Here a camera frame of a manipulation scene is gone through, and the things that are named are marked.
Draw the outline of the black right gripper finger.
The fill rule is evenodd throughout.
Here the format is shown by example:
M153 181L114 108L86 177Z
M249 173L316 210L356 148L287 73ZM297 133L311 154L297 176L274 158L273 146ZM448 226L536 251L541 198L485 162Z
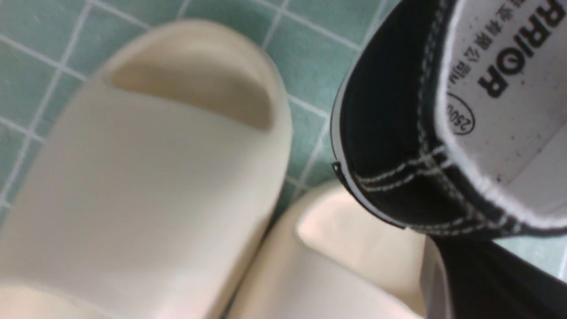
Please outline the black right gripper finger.
M564 319L567 288L492 241L427 239L430 319Z

